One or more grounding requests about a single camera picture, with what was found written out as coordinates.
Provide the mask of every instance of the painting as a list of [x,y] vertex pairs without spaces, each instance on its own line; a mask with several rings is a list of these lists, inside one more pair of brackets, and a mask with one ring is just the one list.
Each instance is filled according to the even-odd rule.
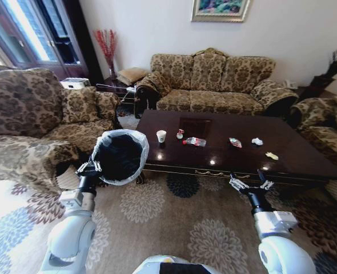
[[193,0],[192,21],[243,22],[250,0]]

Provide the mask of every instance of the patterned armchair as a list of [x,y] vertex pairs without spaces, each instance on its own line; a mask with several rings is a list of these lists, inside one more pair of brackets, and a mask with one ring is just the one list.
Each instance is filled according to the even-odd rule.
[[58,167],[89,155],[98,136],[119,127],[118,104],[94,87],[64,90],[43,68],[1,70],[0,179],[59,192]]
[[291,107],[288,123],[337,165],[337,96],[301,101]]
[[231,57],[215,49],[155,54],[137,95],[158,110],[282,116],[298,96],[268,80],[274,67],[266,57]]

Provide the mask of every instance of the wall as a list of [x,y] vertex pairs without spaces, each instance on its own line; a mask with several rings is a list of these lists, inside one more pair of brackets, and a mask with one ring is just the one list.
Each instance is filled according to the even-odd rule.
[[[245,23],[190,22],[192,0],[80,0],[92,30],[118,34],[117,69],[149,69],[154,53],[192,54],[214,47],[277,62],[272,78],[308,85],[337,49],[337,1],[252,0]],[[105,76],[106,62],[95,43]],[[329,88],[337,93],[337,81]]]

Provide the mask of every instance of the black trash bag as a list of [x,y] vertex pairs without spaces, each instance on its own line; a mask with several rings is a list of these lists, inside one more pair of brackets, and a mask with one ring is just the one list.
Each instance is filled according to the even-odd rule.
[[106,131],[99,137],[92,159],[100,162],[105,183],[122,185],[138,177],[148,150],[146,136],[138,131]]

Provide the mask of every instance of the red decorative branches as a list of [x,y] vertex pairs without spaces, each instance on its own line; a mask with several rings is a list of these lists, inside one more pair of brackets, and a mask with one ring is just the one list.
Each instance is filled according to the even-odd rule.
[[105,60],[111,69],[114,68],[114,53],[117,46],[117,35],[112,30],[109,31],[109,38],[107,30],[95,30],[94,35],[99,43],[99,46],[104,53]]

